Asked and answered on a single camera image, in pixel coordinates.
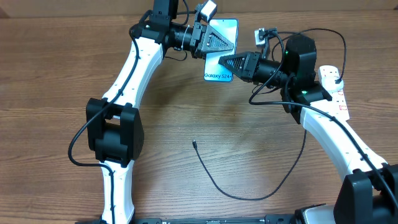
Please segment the blue screen smartphone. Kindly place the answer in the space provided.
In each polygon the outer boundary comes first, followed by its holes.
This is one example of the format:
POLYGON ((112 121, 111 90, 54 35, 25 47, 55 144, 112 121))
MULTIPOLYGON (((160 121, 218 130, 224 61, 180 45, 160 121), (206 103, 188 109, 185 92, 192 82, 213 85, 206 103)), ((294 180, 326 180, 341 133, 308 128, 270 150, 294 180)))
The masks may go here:
POLYGON ((226 37, 233 44, 233 49, 206 55, 204 80, 208 82, 231 82, 233 81, 232 72, 220 65, 218 61, 222 56, 236 53, 239 22, 237 19, 212 19, 210 21, 210 26, 223 37, 226 37))

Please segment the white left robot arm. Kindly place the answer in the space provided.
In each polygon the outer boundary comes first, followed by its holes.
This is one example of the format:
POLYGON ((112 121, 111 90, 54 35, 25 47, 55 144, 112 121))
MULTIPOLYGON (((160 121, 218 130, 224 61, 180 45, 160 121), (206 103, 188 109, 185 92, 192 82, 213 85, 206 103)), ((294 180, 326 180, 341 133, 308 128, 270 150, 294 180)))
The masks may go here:
POLYGON ((104 180, 100 223, 132 223, 132 168, 144 144, 139 107, 148 83, 169 48, 205 60, 203 78, 232 81, 218 60, 236 51, 237 19, 216 19, 217 5, 205 1, 194 9, 192 26, 175 23, 178 1, 155 1, 132 26, 128 58, 111 88, 86 105, 88 146, 94 151, 104 180))

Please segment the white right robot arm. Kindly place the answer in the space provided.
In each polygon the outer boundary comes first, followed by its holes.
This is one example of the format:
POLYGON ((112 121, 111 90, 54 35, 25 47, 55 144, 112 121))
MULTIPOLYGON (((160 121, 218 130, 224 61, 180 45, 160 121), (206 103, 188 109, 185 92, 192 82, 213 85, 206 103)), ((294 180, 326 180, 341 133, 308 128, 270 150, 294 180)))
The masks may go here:
POLYGON ((266 52, 226 55, 219 64, 245 82, 278 87, 279 104, 311 133, 338 170, 342 186, 333 205, 297 209, 291 223, 396 223, 397 166, 372 151, 349 126, 341 78, 315 68, 313 39, 290 36, 282 60, 266 52))

